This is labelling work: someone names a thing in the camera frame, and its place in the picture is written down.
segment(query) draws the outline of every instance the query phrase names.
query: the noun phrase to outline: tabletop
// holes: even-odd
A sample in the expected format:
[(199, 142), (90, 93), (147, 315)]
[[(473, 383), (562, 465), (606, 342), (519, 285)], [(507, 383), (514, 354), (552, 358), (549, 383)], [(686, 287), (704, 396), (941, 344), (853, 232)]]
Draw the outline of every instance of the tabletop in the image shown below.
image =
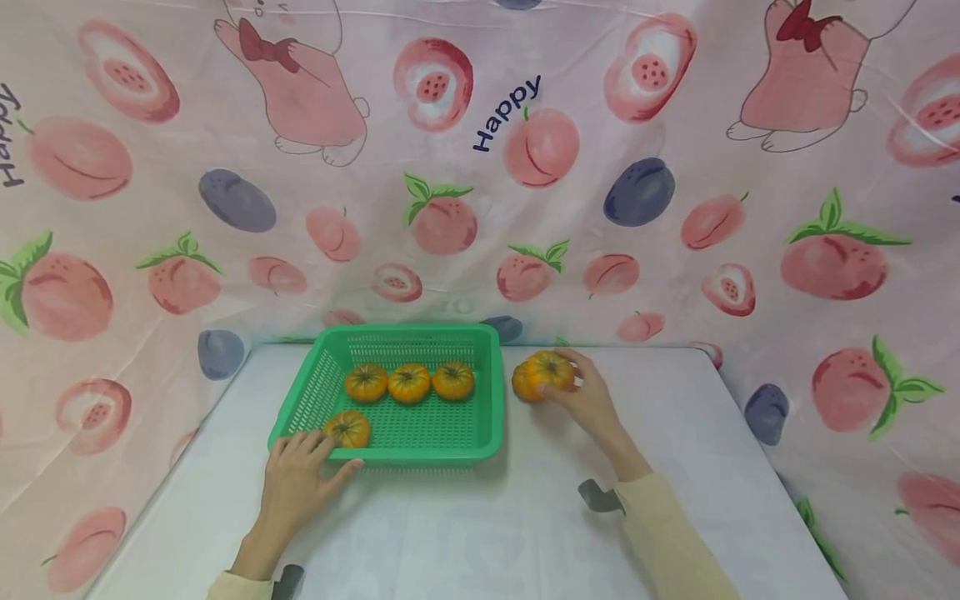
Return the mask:
[[(89, 598), (205, 597), (256, 516), (267, 438), (308, 350), (252, 353)], [(506, 380), (533, 350), (503, 349)], [(846, 598), (704, 352), (581, 351), (744, 600)], [(577, 493), (612, 485), (603, 456), (560, 407), (506, 401), (504, 445), (477, 468), (361, 472), (280, 563), (305, 569), (299, 598), (652, 599), (622, 517)]]

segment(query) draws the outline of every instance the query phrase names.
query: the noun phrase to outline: cartoon bunny illustration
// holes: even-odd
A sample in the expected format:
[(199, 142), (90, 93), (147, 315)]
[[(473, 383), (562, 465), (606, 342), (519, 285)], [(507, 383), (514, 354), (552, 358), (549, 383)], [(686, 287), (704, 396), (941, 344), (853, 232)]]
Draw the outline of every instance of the cartoon bunny illustration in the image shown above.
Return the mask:
[(867, 103), (854, 88), (873, 40), (893, 31), (917, 0), (776, 0), (767, 8), (767, 70), (727, 137), (793, 152), (836, 133)]
[(370, 105), (350, 96), (334, 57), (343, 40), (335, 0), (224, 0), (230, 21), (217, 37), (250, 70), (290, 155), (322, 153), (326, 164), (352, 163), (367, 140)]

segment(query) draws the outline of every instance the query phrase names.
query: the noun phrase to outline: red bow illustration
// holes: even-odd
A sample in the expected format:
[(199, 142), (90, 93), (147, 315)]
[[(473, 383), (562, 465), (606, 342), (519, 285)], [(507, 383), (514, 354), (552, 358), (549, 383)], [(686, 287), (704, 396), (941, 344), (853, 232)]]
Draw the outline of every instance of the red bow illustration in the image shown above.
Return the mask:
[(250, 21), (240, 19), (240, 51), (243, 57), (250, 61), (267, 60), (279, 62), (280, 66), (296, 73), (300, 66), (290, 57), (290, 44), (296, 40), (287, 37), (273, 44), (260, 37)]
[(807, 52), (815, 52), (824, 45), (824, 42), (820, 39), (820, 34), (824, 32), (824, 28), (834, 21), (842, 21), (843, 17), (835, 15), (814, 21), (810, 18), (811, 4), (813, 4), (813, 0), (803, 0), (794, 8), (790, 16), (786, 17), (786, 20), (780, 25), (780, 30), (777, 31), (777, 40), (802, 39), (804, 49)]

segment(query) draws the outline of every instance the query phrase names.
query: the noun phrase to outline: small pumpkin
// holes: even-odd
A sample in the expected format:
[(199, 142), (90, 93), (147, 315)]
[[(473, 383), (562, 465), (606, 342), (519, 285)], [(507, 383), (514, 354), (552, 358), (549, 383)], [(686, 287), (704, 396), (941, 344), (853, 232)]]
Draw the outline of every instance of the small pumpkin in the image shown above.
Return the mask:
[(553, 350), (540, 350), (524, 363), (527, 383), (537, 400), (543, 400), (537, 388), (548, 385), (567, 392), (573, 390), (573, 365)]
[(376, 402), (387, 391), (387, 372), (379, 365), (357, 365), (347, 374), (344, 389), (354, 402)]
[(433, 373), (433, 389), (444, 400), (466, 400), (473, 392), (473, 371), (461, 362), (443, 363)]
[(542, 402), (543, 398), (537, 394), (537, 391), (530, 387), (530, 381), (527, 379), (527, 364), (520, 363), (514, 368), (514, 376), (510, 378), (510, 384), (514, 387), (514, 395), (524, 402)]
[(365, 448), (370, 442), (370, 422), (360, 411), (337, 413), (324, 425), (324, 434), (343, 448)]
[(430, 371), (424, 365), (400, 365), (387, 379), (390, 396), (400, 404), (417, 404), (430, 394)]

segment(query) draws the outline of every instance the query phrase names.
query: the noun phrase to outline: hand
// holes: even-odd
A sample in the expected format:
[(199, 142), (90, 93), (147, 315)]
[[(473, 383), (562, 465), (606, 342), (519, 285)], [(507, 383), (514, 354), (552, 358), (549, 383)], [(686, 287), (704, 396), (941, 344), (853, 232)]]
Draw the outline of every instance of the hand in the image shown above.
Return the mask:
[(230, 572), (246, 579), (268, 581), (280, 555), (293, 537), (336, 497), (363, 461), (352, 460), (328, 481), (320, 467), (336, 447), (319, 429), (278, 438), (267, 460), (260, 514), (240, 544)]
[(551, 402), (563, 406), (607, 455), (617, 479), (634, 481), (652, 472), (630, 434), (620, 423), (603, 375), (593, 361), (570, 348), (554, 351), (573, 363), (574, 374), (582, 380), (572, 392), (544, 386), (540, 393)]

